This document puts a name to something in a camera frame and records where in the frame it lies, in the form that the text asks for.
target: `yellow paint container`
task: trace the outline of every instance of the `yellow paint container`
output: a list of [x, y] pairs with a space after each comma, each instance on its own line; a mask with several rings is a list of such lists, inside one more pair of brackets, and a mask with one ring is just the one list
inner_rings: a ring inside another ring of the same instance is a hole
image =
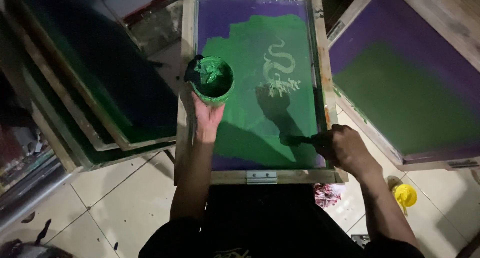
[[405, 216], [408, 216], [406, 207], [413, 206], [417, 202], [417, 191], [408, 184], [401, 184], [393, 187], [392, 193], [395, 200], [403, 208]]

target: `green paint bucket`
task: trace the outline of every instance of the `green paint bucket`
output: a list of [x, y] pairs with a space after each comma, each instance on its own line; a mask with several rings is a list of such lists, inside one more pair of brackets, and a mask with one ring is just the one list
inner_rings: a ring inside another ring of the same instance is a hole
[[208, 56], [197, 61], [195, 72], [200, 74], [200, 86], [193, 85], [195, 93], [209, 106], [220, 106], [233, 92], [232, 68], [221, 58]]

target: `paint bucket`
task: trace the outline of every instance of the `paint bucket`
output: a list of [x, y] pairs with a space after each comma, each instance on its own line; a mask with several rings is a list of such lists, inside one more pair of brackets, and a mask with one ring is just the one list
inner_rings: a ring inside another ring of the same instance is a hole
[[392, 193], [402, 207], [405, 216], [408, 216], [407, 207], [413, 206], [417, 202], [417, 191], [408, 184], [400, 184], [392, 188]]
[[208, 56], [197, 61], [195, 72], [200, 83], [190, 83], [200, 99], [209, 106], [220, 106], [233, 92], [232, 68], [221, 58]]

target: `black shirt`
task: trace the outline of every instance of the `black shirt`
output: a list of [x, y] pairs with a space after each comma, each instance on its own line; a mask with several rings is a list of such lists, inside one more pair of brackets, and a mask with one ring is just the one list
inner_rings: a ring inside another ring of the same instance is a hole
[[423, 257], [411, 244], [384, 236], [361, 248], [313, 195], [306, 184], [212, 186], [203, 224], [166, 223], [139, 257]]

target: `dragon design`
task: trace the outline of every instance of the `dragon design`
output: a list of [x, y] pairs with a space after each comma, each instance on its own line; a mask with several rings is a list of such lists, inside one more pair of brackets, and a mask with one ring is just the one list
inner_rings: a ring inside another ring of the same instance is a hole
[[287, 81], [282, 81], [280, 79], [280, 74], [279, 73], [274, 73], [273, 75], [277, 77], [277, 79], [270, 77], [269, 72], [273, 69], [277, 69], [281, 71], [282, 73], [289, 74], [292, 73], [293, 70], [295, 69], [295, 59], [292, 57], [290, 53], [286, 52], [272, 52], [272, 48], [282, 48], [285, 46], [285, 41], [280, 39], [278, 36], [275, 36], [277, 39], [281, 41], [281, 44], [272, 44], [268, 47], [268, 53], [272, 55], [273, 57], [283, 57], [287, 58], [290, 60], [290, 66], [289, 67], [284, 67], [283, 65], [273, 62], [272, 60], [268, 59], [266, 57], [266, 53], [263, 54], [263, 58], [265, 59], [265, 63], [263, 64], [263, 76], [266, 79], [266, 83], [269, 86], [270, 91], [268, 92], [268, 95], [273, 97], [277, 93], [282, 97], [282, 93], [290, 93], [290, 89], [296, 91], [299, 89], [298, 84], [300, 81], [294, 81], [291, 80], [290, 78], [287, 79]]

